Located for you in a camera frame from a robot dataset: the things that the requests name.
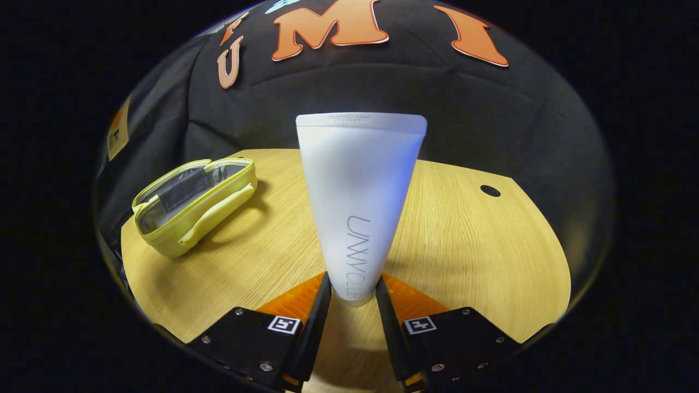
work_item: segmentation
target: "orange plastic part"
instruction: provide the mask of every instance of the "orange plastic part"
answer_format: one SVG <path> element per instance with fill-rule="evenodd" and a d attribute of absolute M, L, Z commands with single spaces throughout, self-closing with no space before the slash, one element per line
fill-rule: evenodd
<path fill-rule="evenodd" d="M 323 276 L 325 276 L 325 272 L 304 281 L 265 303 L 257 311 L 281 317 L 298 318 L 303 324 L 306 324 Z"/>
<path fill-rule="evenodd" d="M 445 313 L 448 307 L 416 290 L 399 279 L 381 273 L 389 291 L 389 297 L 398 318 L 398 323 L 427 315 Z"/>

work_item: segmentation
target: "yellow pouch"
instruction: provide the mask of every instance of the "yellow pouch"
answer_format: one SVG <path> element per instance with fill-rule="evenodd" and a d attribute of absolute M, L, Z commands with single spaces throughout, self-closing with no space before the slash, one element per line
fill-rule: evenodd
<path fill-rule="evenodd" d="M 151 183 L 138 193 L 131 207 L 143 240 L 166 257 L 179 257 L 256 189 L 251 159 L 202 159 Z"/>

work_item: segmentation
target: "pouch handle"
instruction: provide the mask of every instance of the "pouch handle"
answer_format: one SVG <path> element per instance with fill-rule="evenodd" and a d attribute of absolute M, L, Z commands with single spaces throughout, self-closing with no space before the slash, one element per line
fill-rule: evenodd
<path fill-rule="evenodd" d="M 252 183 L 248 183 L 241 190 L 229 195 L 223 201 L 211 206 L 204 213 L 199 221 L 179 240 L 179 243 L 184 246 L 194 246 L 201 238 L 204 237 L 211 229 L 221 223 L 224 218 L 228 217 L 235 209 L 245 203 L 254 194 L 255 189 Z"/>

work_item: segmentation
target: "letter m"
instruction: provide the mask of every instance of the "letter m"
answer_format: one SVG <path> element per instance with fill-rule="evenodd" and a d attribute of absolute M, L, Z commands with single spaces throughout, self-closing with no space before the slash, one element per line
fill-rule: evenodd
<path fill-rule="evenodd" d="M 335 45 L 388 41 L 388 33 L 379 30 L 376 24 L 376 1 L 379 0 L 337 0 L 323 15 L 299 8 L 278 17 L 274 23 L 279 25 L 279 44 L 272 60 L 278 62 L 301 53 L 303 46 L 296 43 L 296 33 L 311 48 L 320 48 L 335 23 L 338 33 L 330 39 Z"/>

